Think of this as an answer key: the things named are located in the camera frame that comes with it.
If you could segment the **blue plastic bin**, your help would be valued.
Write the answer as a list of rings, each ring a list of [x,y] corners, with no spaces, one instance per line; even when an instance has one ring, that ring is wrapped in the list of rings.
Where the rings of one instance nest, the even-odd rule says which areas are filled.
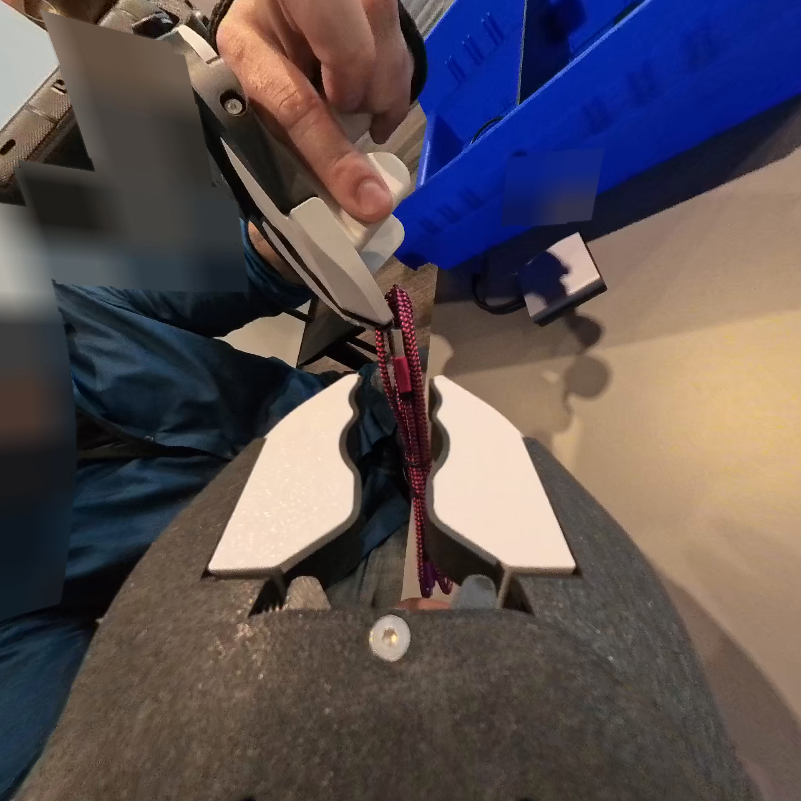
[[[800,2],[460,1],[426,54],[396,256],[449,269],[798,95]]]

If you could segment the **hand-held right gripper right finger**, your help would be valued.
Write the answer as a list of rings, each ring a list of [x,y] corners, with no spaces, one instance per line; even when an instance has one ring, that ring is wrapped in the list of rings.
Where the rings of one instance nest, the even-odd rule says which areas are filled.
[[[453,579],[570,575],[576,562],[521,432],[446,376],[429,382],[428,552]]]

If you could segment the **grey usb hub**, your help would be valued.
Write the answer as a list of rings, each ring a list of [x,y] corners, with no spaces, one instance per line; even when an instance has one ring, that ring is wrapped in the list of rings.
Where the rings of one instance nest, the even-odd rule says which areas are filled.
[[[545,326],[607,290],[581,233],[561,239],[527,261],[516,273],[526,311]]]

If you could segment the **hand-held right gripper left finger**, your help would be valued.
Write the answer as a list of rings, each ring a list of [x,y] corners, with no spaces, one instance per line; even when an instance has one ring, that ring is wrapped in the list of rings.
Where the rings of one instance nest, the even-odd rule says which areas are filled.
[[[211,576],[286,576],[353,526],[361,479],[347,440],[359,385],[346,375],[266,435],[207,565]]]

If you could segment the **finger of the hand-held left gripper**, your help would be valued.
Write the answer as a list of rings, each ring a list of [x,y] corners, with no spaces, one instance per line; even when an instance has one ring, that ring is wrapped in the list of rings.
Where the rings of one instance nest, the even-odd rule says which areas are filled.
[[[255,151],[255,157],[252,157],[252,151]],[[296,247],[300,235],[289,219],[294,208],[311,197],[319,197],[346,229],[341,214],[335,212],[326,200],[325,192],[315,186],[315,181],[293,155],[270,139],[256,143],[254,149],[242,147],[231,139],[220,139],[219,170],[244,218],[254,225],[313,295],[328,306],[323,292],[305,269]],[[346,232],[354,243],[352,234]]]
[[[362,327],[387,327],[393,312],[374,273],[395,253],[391,215],[358,252],[337,216],[319,197],[294,208],[289,219],[300,235],[296,245],[312,282],[342,319]]]

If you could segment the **person's left hand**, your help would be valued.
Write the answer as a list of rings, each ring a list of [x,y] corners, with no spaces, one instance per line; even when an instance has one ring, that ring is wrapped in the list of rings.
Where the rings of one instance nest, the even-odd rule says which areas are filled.
[[[346,213],[368,224],[391,213],[385,181],[332,110],[370,115],[376,144],[406,118],[414,61],[398,2],[233,2],[216,43],[264,124]]]

